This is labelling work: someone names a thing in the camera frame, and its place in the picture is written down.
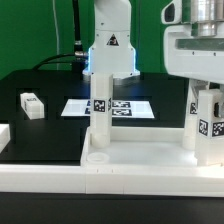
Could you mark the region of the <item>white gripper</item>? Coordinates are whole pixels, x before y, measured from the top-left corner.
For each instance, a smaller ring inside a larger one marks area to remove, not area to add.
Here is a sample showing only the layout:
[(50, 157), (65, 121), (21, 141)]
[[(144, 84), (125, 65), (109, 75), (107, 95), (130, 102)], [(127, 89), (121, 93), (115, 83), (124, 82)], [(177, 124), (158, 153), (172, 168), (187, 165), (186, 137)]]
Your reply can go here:
[(190, 25), (169, 26), (163, 44), (168, 74), (219, 83), (214, 85), (214, 116), (224, 119), (224, 23), (208, 38), (192, 37)]

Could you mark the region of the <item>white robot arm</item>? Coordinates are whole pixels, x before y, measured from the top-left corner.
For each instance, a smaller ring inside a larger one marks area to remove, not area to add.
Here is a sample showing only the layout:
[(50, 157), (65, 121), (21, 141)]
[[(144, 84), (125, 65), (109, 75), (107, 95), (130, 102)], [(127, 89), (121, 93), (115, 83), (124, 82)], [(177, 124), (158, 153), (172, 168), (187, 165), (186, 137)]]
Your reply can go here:
[[(138, 76), (136, 50), (130, 43), (129, 0), (94, 0), (95, 40), (88, 50), (86, 77), (110, 73), (118, 83)], [(224, 118), (224, 0), (171, 0), (161, 11), (166, 26), (163, 56), (170, 75), (190, 78), (194, 96), (202, 83), (220, 85), (217, 103)]]

